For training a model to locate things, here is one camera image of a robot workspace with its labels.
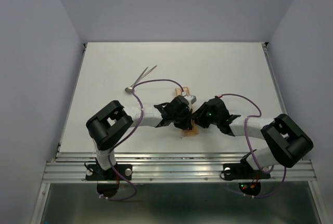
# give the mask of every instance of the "white table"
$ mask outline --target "white table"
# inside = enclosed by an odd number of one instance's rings
[[[88,43],[76,85],[60,153],[93,153],[86,121],[112,100],[138,107],[125,93],[147,66],[157,65],[145,79],[169,78],[187,86],[197,97],[194,108],[222,93],[252,99],[263,117],[275,117],[281,107],[261,43]],[[170,102],[175,84],[157,82],[137,87],[144,106]],[[225,97],[231,114],[257,113],[247,101]],[[248,152],[245,138],[220,133],[216,126],[199,128],[195,137],[183,137],[173,125],[140,127],[116,148],[121,153],[237,153]],[[255,149],[266,143],[252,138]]]

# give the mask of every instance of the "metal utensil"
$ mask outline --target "metal utensil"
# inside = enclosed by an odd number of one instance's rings
[[[125,92],[127,92],[127,93],[132,93],[134,85],[136,85],[137,83],[139,83],[140,80],[142,80],[145,76],[147,76],[147,75],[148,75],[152,70],[154,70],[156,67],[157,67],[157,65],[154,66],[153,68],[151,68],[148,72],[146,72],[146,70],[148,69],[148,67],[146,67],[145,70],[144,70],[144,71],[140,74],[140,76],[137,78],[137,80],[133,83],[133,85],[131,85],[131,86],[125,88]]]

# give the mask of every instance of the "beige object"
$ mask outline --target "beige object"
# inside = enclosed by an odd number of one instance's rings
[[[183,87],[183,90],[184,90],[184,92],[186,92],[187,95],[190,95],[188,87]],[[180,88],[176,88],[175,91],[176,91],[177,96],[182,94],[182,91]],[[191,123],[192,123],[191,130],[182,130],[184,137],[192,137],[192,136],[199,134],[198,127],[197,127],[196,123],[194,122],[194,120],[191,120]]]

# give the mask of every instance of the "gray wall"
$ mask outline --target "gray wall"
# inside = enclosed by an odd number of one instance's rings
[[[333,217],[333,0],[294,0],[269,52],[289,114],[314,141],[310,154]]]
[[[61,0],[84,41],[267,41],[292,0]]]
[[[1,223],[28,223],[82,44],[60,0],[0,0]]]

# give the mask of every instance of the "glass panel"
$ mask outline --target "glass panel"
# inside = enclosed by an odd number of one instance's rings
[[[262,194],[276,183],[263,183]],[[96,185],[51,185],[41,223],[320,223],[307,182],[286,182],[275,195],[248,199],[225,189],[226,183],[138,185],[124,202],[98,198]],[[231,189],[238,185],[231,183]],[[121,184],[117,197],[130,194]]]

